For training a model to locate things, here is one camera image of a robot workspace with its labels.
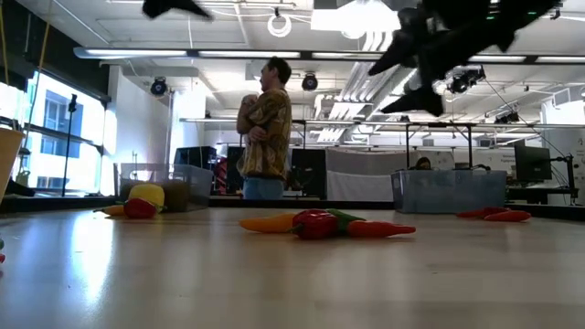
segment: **jeans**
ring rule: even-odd
[[[279,179],[257,177],[245,178],[245,200],[280,200],[284,193],[284,184]]]

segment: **man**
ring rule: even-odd
[[[261,72],[261,96],[248,95],[242,100],[237,130],[248,135],[238,161],[244,199],[282,198],[292,120],[291,99],[284,86],[290,77],[288,63],[273,57]]]

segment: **red chili pepper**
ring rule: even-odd
[[[323,210],[305,210],[292,219],[291,232],[301,239],[327,239],[337,234],[337,217]]]
[[[130,199],[124,204],[124,214],[126,214],[126,217],[128,218],[153,218],[156,213],[156,207],[141,198]]]
[[[510,210],[486,216],[484,219],[487,221],[522,222],[530,219],[531,217],[532,215],[526,211]]]
[[[397,234],[410,234],[417,229],[388,222],[353,221],[347,225],[347,233],[353,238],[387,238]]]
[[[509,210],[510,210],[510,208],[506,208],[506,207],[485,207],[485,208],[480,209],[480,210],[459,213],[459,214],[457,214],[457,217],[458,218],[485,218],[487,216],[490,216],[493,214],[503,213],[503,212],[506,212]]]

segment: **black monitor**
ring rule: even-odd
[[[514,153],[517,181],[543,182],[552,179],[548,148],[515,145]]]

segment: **plastic vegetable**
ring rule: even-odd
[[[134,186],[130,190],[128,200],[132,200],[134,198],[141,198],[158,207],[162,207],[165,205],[164,189],[154,184],[140,184]]]
[[[504,222],[521,222],[532,217],[526,211],[510,210],[499,214],[487,216],[484,220],[487,221],[504,221]]]
[[[337,229],[339,231],[339,234],[342,234],[342,235],[347,233],[347,225],[349,225],[349,223],[356,221],[356,220],[365,221],[365,219],[363,219],[363,218],[359,218],[356,216],[346,214],[345,212],[339,211],[337,209],[327,209],[326,212],[337,217],[337,219],[338,219]]]
[[[155,205],[141,198],[130,199],[124,204],[124,213],[128,218],[153,218],[158,209]]]
[[[288,233],[293,228],[296,214],[280,214],[269,218],[242,219],[239,225],[250,231],[259,233]]]
[[[347,225],[347,233],[353,238],[387,238],[416,231],[414,227],[388,222],[353,221]]]
[[[490,215],[503,213],[510,211],[510,208],[506,207],[485,207],[480,210],[468,211],[457,214],[458,218],[485,218]]]
[[[326,211],[306,210],[292,219],[291,232],[301,239],[327,239],[337,235],[337,217]]]
[[[124,205],[109,206],[103,209],[93,210],[93,212],[102,212],[110,216],[124,216]]]

